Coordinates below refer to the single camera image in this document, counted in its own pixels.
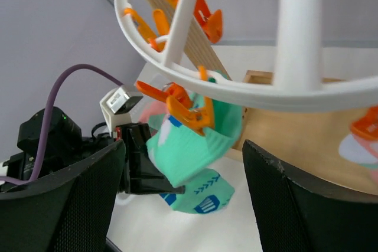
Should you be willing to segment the mint green sock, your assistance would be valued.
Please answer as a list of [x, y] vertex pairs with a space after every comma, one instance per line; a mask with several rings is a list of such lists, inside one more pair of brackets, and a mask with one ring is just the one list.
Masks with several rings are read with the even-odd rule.
[[174, 210], [188, 214], [209, 214], [226, 207], [234, 188], [210, 164], [239, 139], [242, 107], [188, 94], [172, 84], [166, 92], [148, 92], [167, 107], [165, 116], [151, 115], [150, 126], [158, 126], [147, 143], [148, 156], [174, 188], [183, 194], [162, 194]]

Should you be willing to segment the pink sock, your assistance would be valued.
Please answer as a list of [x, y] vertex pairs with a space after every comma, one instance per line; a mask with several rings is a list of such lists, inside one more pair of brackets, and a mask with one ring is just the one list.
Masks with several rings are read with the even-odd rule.
[[147, 123], [150, 128], [159, 130], [167, 113], [166, 104], [155, 100], [143, 109], [139, 122]]
[[377, 106], [368, 108], [363, 117], [352, 122], [349, 131], [339, 145], [339, 155], [377, 176]]

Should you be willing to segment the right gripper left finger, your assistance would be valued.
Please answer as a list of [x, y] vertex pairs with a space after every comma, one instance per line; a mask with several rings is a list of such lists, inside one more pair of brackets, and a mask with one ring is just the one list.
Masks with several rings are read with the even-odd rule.
[[114, 142], [1, 194], [1, 251], [103, 251], [125, 161]]

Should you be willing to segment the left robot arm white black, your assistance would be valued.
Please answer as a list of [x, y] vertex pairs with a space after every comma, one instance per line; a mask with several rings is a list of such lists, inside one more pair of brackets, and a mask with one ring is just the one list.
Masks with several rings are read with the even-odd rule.
[[[9, 178], [27, 181], [34, 169], [40, 143], [44, 110], [40, 110], [19, 127], [17, 146], [20, 153], [12, 155], [2, 165]], [[47, 176], [84, 160], [113, 142], [121, 140], [126, 147], [118, 191], [120, 193], [149, 195], [183, 194], [185, 188], [174, 188], [164, 174], [148, 158], [146, 142], [151, 138], [146, 123], [118, 125], [112, 134], [95, 132], [105, 126], [99, 123], [91, 135], [84, 137], [81, 128], [58, 107], [51, 113], [40, 177]]]

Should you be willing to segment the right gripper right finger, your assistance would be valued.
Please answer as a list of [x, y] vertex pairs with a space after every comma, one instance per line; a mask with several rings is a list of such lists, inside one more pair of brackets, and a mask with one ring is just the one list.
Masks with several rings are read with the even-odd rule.
[[318, 178], [250, 140], [242, 156], [263, 251], [377, 251], [377, 196]]

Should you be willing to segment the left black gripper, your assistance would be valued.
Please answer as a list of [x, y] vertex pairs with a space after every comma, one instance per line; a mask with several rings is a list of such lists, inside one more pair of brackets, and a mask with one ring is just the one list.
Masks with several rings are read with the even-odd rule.
[[174, 188], [148, 158], [145, 144], [150, 137], [146, 123], [128, 123], [115, 128], [115, 140], [121, 140], [126, 149], [118, 191], [133, 195], [185, 193], [184, 186]]

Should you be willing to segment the white round clip hanger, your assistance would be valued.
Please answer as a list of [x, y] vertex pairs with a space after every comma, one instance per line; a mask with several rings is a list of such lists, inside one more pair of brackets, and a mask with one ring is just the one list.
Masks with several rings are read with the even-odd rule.
[[282, 112], [329, 112], [377, 103], [377, 78], [323, 83], [321, 0], [280, 0], [278, 42], [272, 84], [239, 83], [212, 71], [214, 83], [180, 66], [195, 0], [178, 0], [162, 52], [155, 51], [122, 13], [128, 0], [114, 0], [118, 23], [134, 49], [169, 79], [223, 102]]

